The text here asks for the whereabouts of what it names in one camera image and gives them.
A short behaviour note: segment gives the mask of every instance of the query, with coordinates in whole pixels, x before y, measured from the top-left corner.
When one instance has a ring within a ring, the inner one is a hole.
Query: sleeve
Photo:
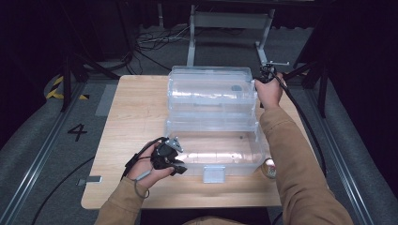
[[[265,111],[260,123],[277,168],[284,224],[353,224],[293,119],[278,108]]]
[[[144,199],[135,192],[135,184],[127,177],[123,177],[108,201],[99,210],[95,224],[134,224],[140,212]],[[136,184],[137,191],[145,196],[147,188]]]

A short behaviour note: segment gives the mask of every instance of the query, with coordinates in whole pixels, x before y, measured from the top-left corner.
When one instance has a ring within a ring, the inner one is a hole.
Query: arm
[[[174,170],[172,167],[153,170],[150,156],[157,145],[158,143],[155,143],[144,151],[127,177],[123,177],[116,190],[99,210],[96,224],[134,224],[144,202],[143,197],[149,188]],[[149,175],[136,181],[138,176],[147,171],[150,171]]]
[[[282,88],[274,79],[255,82],[265,111],[260,118],[277,168],[276,182],[285,224],[352,224],[328,188],[311,146],[279,106]]]

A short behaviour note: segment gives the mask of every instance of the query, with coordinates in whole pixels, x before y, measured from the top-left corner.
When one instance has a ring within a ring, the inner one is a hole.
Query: transparent plastic box
[[[247,67],[173,67],[165,135],[178,137],[188,170],[206,183],[253,173],[266,158],[255,117],[257,93]]]

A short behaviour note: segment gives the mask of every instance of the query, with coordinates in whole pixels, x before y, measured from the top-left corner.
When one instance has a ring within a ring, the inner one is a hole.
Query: number 4
[[[87,131],[83,131],[84,125],[83,124],[79,124],[78,126],[68,130],[68,133],[72,133],[72,134],[77,134],[75,142],[79,141],[80,135],[81,134],[85,134],[87,133]]]

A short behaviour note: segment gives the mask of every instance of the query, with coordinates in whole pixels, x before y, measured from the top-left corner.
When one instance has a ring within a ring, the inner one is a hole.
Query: yellow tape
[[[49,94],[47,94],[47,99],[48,98],[58,98],[58,99],[64,99],[63,94],[57,94],[56,89],[58,89],[58,86],[61,82],[64,81],[64,77],[62,75],[59,75],[58,78],[55,80],[53,87],[51,88]],[[79,99],[80,100],[88,100],[90,98],[89,95],[80,95]]]

